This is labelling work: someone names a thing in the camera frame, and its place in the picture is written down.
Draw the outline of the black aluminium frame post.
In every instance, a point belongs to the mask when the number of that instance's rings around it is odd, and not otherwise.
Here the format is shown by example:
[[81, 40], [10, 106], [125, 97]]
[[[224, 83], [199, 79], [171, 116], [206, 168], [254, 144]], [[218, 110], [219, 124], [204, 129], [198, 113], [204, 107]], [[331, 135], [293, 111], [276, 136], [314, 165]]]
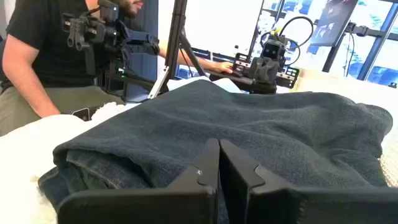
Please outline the black aluminium frame post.
[[279, 19], [284, 18], [285, 0], [261, 0], [254, 33], [249, 47], [249, 58], [257, 57], [260, 51], [261, 35], [274, 30]]
[[398, 17], [398, 0], [381, 0], [381, 1], [391, 2], [392, 6], [386, 16], [383, 25], [381, 26], [380, 30], [381, 36], [377, 37], [376, 40], [374, 41], [373, 46], [369, 51], [369, 55], [367, 56], [364, 65], [362, 66], [362, 69], [357, 77], [357, 79], [361, 81], [366, 81], [368, 79], [373, 69], [374, 63], [377, 59], [377, 56], [379, 55], [385, 41], [389, 37], [392, 26], [394, 25], [395, 20]]

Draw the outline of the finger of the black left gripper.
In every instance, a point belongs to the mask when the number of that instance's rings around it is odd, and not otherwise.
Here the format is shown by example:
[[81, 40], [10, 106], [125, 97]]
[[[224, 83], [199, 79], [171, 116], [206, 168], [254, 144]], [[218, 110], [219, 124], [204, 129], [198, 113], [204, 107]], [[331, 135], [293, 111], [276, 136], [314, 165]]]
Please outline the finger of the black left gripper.
[[275, 77], [279, 70], [279, 63], [273, 60], [266, 62], [266, 82], [274, 84]]
[[249, 77], [255, 79], [258, 82], [265, 82], [265, 65], [263, 58], [253, 58], [249, 69]]

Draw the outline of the dark flat monitor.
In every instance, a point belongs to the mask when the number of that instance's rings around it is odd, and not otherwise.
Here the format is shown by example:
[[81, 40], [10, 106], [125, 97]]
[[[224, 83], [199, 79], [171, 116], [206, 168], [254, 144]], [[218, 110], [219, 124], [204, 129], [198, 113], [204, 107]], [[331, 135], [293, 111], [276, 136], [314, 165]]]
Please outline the dark flat monitor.
[[329, 0], [314, 30], [310, 44], [334, 47], [346, 29], [358, 0]]

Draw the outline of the black smartphone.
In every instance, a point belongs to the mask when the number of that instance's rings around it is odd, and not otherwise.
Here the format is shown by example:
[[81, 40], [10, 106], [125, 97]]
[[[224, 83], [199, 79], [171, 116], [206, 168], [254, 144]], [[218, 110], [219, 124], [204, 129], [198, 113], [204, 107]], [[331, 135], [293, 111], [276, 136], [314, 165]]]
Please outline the black smartphone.
[[91, 119], [89, 108], [82, 108], [80, 110], [74, 111], [72, 115], [80, 118], [83, 121], [89, 121]]

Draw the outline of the white fluffy cloth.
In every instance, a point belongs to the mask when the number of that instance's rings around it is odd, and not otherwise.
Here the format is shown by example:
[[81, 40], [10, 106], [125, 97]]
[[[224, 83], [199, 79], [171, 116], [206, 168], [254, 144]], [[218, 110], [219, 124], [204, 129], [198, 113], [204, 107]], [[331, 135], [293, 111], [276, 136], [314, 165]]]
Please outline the white fluffy cloth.
[[55, 115], [0, 137], [0, 224], [57, 224], [57, 215], [38, 180], [54, 167], [53, 150], [98, 124], [135, 107], [107, 103], [83, 121]]

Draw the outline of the person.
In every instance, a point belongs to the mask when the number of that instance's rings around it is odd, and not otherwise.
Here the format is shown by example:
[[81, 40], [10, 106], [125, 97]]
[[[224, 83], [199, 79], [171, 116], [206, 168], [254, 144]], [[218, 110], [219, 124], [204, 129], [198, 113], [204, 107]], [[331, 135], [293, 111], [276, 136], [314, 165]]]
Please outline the person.
[[17, 0], [0, 43], [0, 136], [53, 115], [123, 100], [95, 85], [85, 54], [67, 45], [62, 14], [80, 16], [98, 0]]

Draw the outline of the dark grey terry towel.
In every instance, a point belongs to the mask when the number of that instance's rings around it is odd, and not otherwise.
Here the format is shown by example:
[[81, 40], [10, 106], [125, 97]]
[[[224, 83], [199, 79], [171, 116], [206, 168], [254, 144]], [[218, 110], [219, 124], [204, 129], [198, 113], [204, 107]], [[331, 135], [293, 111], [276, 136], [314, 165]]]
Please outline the dark grey terry towel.
[[[54, 149], [96, 151], [173, 182], [209, 139], [230, 141], [299, 187], [388, 187], [379, 158], [392, 116], [332, 93], [246, 95], [196, 81], [127, 110]], [[230, 224], [220, 182], [218, 223]]]

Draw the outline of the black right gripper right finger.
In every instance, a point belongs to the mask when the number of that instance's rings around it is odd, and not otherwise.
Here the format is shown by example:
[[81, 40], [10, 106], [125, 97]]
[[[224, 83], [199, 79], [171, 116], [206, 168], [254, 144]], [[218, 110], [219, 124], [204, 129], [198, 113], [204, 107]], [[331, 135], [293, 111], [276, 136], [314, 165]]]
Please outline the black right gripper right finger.
[[398, 189], [299, 187], [230, 141], [220, 141], [230, 224], [398, 224]]

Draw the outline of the dark blue denim garment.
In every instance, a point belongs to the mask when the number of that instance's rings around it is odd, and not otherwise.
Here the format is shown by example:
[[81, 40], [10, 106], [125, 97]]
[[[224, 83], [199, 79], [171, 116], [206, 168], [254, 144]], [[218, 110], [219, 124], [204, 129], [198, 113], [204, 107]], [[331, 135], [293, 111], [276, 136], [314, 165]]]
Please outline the dark blue denim garment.
[[53, 155], [55, 167], [39, 179], [39, 189], [54, 209], [67, 197], [85, 190], [152, 187], [141, 166], [132, 160], [96, 151], [66, 150]]

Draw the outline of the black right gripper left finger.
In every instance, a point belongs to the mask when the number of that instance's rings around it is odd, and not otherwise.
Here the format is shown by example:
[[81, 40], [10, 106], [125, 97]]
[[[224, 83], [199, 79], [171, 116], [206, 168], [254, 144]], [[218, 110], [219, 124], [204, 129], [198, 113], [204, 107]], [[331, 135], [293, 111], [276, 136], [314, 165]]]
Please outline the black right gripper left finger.
[[58, 224], [216, 224], [219, 160], [209, 139], [167, 187], [79, 192], [62, 202]]

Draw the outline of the person's hand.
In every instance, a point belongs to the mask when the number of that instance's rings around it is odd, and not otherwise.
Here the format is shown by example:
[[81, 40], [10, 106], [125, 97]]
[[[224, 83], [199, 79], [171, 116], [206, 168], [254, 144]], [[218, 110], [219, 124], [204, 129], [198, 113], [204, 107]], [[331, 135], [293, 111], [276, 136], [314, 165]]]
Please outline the person's hand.
[[233, 64], [231, 62], [217, 62], [213, 70], [218, 73], [233, 73]]

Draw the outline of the black flat base plate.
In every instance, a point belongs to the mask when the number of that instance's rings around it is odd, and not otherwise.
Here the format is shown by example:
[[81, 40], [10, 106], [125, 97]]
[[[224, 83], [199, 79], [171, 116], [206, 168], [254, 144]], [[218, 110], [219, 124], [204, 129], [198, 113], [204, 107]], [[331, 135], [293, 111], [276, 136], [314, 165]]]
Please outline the black flat base plate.
[[210, 74], [210, 80], [215, 81], [222, 78], [230, 79], [240, 90], [246, 91], [250, 94], [269, 95], [276, 94], [277, 86], [275, 84], [268, 84], [250, 79], [246, 77], [236, 77], [228, 73], [218, 73], [211, 70], [206, 70]]

